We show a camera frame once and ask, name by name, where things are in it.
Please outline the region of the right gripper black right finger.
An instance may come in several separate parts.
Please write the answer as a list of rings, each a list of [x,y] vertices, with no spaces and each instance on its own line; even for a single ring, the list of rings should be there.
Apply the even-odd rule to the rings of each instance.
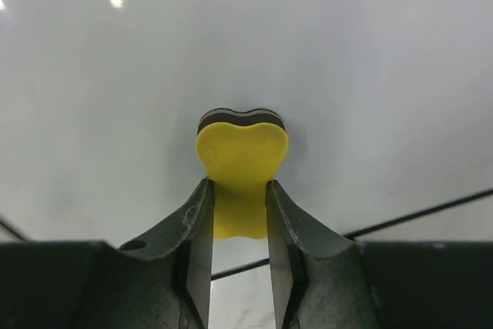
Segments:
[[[356,244],[267,184],[267,232],[278,328],[378,328]]]

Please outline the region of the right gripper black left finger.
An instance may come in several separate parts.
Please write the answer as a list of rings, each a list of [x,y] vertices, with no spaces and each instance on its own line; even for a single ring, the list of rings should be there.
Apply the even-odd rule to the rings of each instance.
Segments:
[[[206,328],[213,254],[213,184],[199,182],[188,200],[120,247],[138,260],[131,275],[128,327]]]

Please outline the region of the yellow bone-shaped eraser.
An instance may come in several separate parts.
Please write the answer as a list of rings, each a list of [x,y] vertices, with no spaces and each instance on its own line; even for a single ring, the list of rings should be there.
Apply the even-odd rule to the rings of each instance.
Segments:
[[[215,239],[267,237],[267,184],[288,146],[284,122],[273,110],[217,108],[201,117],[196,153],[213,182]]]

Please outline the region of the black-framed whiteboard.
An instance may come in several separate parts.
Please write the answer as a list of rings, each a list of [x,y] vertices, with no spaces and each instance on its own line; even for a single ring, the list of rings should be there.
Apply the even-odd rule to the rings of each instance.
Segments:
[[[1,0],[1,213],[119,245],[189,196],[210,109],[278,112],[340,232],[492,185],[492,0]]]

